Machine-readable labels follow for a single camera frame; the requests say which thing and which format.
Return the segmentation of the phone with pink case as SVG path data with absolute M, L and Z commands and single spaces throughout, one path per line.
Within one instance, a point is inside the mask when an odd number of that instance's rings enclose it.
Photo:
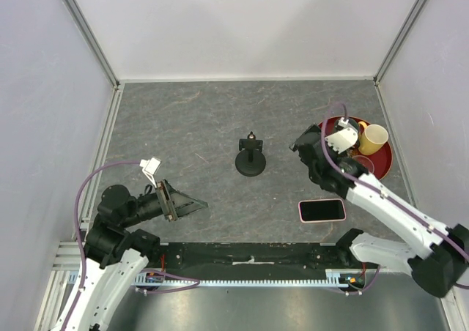
M 340 198 L 300 201 L 298 211 L 302 223 L 326 223 L 346 219 L 344 202 Z

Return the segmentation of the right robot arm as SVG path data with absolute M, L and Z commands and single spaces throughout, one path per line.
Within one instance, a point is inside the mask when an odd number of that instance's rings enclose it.
M 342 129 L 330 135 L 325 126 L 312 124 L 290 149 L 298 153 L 314 184 L 364 209 L 402 241 L 352 230 L 346 235 L 350 241 L 335 251 L 337 262 L 346 268 L 360 261 L 394 269 L 409 275 L 428 294 L 445 297 L 468 270 L 468 229 L 461 224 L 450 228 L 425 215 L 348 157 L 358 131 L 346 119 L 340 122 Z

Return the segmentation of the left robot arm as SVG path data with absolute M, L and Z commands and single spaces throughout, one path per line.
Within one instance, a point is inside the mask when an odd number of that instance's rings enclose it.
M 136 277 L 163 255 L 159 237 L 128 229 L 159 216 L 176 221 L 207 207 L 166 180 L 147 185 L 137 197 L 124 185 L 107 187 L 83 244 L 77 281 L 53 329 L 107 330 Z

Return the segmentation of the black phone stand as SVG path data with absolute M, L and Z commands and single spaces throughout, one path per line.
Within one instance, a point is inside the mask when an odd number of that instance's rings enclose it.
M 263 154 L 263 140 L 257 139 L 251 131 L 246 138 L 238 142 L 239 153 L 235 158 L 235 168 L 243 176 L 253 177 L 260 175 L 266 167 L 266 158 Z

